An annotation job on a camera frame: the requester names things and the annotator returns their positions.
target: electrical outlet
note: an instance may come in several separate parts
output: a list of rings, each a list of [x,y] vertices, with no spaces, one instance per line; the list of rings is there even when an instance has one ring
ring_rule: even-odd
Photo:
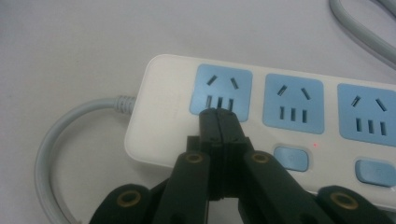
[[[319,80],[269,74],[262,122],[304,133],[324,132],[323,84]]]
[[[307,191],[343,186],[396,211],[395,91],[387,83],[161,55],[146,69],[125,148],[137,161],[173,167],[188,136],[200,132],[194,114],[220,105],[244,121],[256,150],[274,154]]]
[[[356,141],[396,147],[396,92],[339,84],[340,134]]]
[[[190,112],[199,115],[208,108],[223,108],[233,111],[239,121],[247,121],[252,77],[248,70],[201,64],[196,74]]]

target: white cable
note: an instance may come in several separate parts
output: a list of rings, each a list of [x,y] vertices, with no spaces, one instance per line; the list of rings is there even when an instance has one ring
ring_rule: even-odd
[[[393,14],[395,13],[395,3],[390,0],[379,0]],[[396,64],[396,48],[383,40],[381,37],[367,29],[365,26],[354,20],[341,5],[340,0],[330,0],[330,8],[335,18],[343,24],[350,33],[356,36],[361,42],[373,51]]]
[[[90,101],[70,110],[49,129],[41,142],[35,160],[35,190],[50,223],[77,223],[73,217],[68,219],[64,215],[50,185],[50,156],[55,151],[54,145],[59,135],[74,120],[94,110],[114,108],[118,112],[132,114],[134,102],[135,98],[126,96]]]

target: blue outlet panel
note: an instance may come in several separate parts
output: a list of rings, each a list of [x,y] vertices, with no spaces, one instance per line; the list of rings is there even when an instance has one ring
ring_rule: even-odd
[[[190,112],[199,115],[208,108],[233,111],[239,121],[248,120],[251,82],[248,70],[201,64],[198,67]]]
[[[262,122],[304,133],[324,132],[323,84],[316,79],[269,74]]]
[[[338,85],[340,134],[356,141],[396,147],[396,92]]]

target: blue switch button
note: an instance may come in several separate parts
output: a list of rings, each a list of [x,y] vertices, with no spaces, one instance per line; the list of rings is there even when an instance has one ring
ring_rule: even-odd
[[[355,164],[360,182],[382,187],[396,186],[396,169],[385,161],[360,160]]]
[[[274,157],[285,169],[304,172],[308,169],[308,154],[301,149],[291,147],[277,147]]]

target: outlet socket hole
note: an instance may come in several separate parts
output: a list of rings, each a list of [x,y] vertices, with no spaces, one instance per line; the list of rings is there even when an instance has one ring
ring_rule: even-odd
[[[381,134],[386,136],[387,135],[387,127],[385,126],[385,122],[380,122],[379,124],[381,126]]]
[[[356,105],[358,104],[358,102],[359,102],[360,99],[361,99],[361,98],[360,98],[359,96],[356,96],[355,99],[352,101],[352,106],[353,106],[353,107],[356,107]]]
[[[361,119],[356,119],[356,131],[361,133]]]
[[[222,106],[222,97],[219,97],[219,100],[218,100],[218,108],[221,108],[221,106]]]
[[[208,95],[206,98],[206,108],[210,108],[211,105],[212,105],[212,96]]]
[[[233,111],[233,99],[230,99],[228,102],[228,110]]]
[[[233,83],[233,88],[234,88],[234,89],[236,89],[236,90],[238,90],[238,89],[239,89],[239,87],[238,87],[238,83],[236,83],[236,80],[235,80],[235,78],[231,78],[231,83]]]
[[[306,91],[305,88],[302,88],[301,91],[303,92],[306,100],[310,100],[311,99],[311,97],[308,94],[308,91]]]
[[[213,83],[217,78],[218,78],[218,77],[214,75],[212,78],[210,78],[210,79],[206,82],[206,84],[207,84],[208,86],[212,85],[212,83]]]
[[[369,119],[369,133],[374,133],[374,124],[371,119]]]
[[[280,118],[280,119],[284,119],[284,118],[285,118],[285,107],[284,107],[284,106],[281,106],[281,107],[280,107],[279,118]]]
[[[291,121],[296,121],[296,109],[295,108],[291,109],[290,119],[291,119]]]
[[[283,85],[282,88],[280,88],[280,90],[277,92],[277,94],[278,94],[279,96],[282,96],[282,94],[285,92],[285,90],[286,90],[287,88],[288,88],[287,86]]]
[[[387,111],[387,108],[382,104],[382,102],[379,99],[376,99],[376,103],[381,107],[382,111]]]
[[[303,123],[306,123],[306,119],[307,119],[306,110],[303,110]]]

